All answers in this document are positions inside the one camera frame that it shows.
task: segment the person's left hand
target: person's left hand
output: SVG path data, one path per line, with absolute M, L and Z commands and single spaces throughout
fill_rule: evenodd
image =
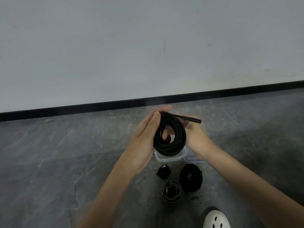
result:
M 153 138 L 161 121 L 159 112 L 169 111 L 171 105 L 165 105 L 150 112 L 137 126 L 127 149 L 119 158 L 120 164 L 134 175 L 141 172 L 153 155 Z

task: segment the hand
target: hand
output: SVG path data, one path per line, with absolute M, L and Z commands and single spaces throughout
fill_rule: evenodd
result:
M 141 172 L 153 155 L 153 138 L 161 121 L 159 112 L 169 111 L 171 105 L 165 105 L 150 112 L 137 126 L 130 144 L 121 155 L 119 163 L 131 173 Z
M 202 126 L 195 122 L 190 122 L 184 119 L 178 118 L 185 127 L 187 140 L 186 145 L 195 153 L 195 155 L 201 159 L 206 159 L 211 150 L 217 147 L 211 139 L 207 136 Z M 162 138 L 164 140 L 170 140 L 170 135 L 173 135 L 174 131 L 171 127 L 166 126 Z

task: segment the person's right hand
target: person's right hand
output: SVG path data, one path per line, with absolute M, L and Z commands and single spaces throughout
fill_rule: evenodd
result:
M 186 145 L 195 153 L 195 155 L 201 159 L 206 159 L 208 154 L 214 150 L 216 145 L 211 141 L 211 139 L 205 133 L 203 126 L 204 124 L 199 124 L 195 122 L 190 122 L 184 119 L 179 120 L 183 123 L 187 140 Z M 174 131 L 171 127 L 166 126 L 162 138 L 164 140 L 169 140 L 169 135 L 173 135 Z

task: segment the marble floor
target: marble floor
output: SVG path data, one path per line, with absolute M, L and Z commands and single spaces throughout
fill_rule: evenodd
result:
M 0 123 L 0 227 L 75 227 L 155 106 Z M 304 89 L 173 104 L 198 115 L 222 149 L 304 204 Z M 178 179 L 185 161 L 169 163 Z M 211 206 L 231 227 L 263 227 L 207 163 L 203 185 L 176 207 L 161 199 L 153 157 L 132 181 L 115 227 L 202 227 Z

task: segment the wall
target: wall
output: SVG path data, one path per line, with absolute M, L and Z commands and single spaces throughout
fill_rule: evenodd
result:
M 304 80 L 303 6 L 0 0 L 0 112 Z

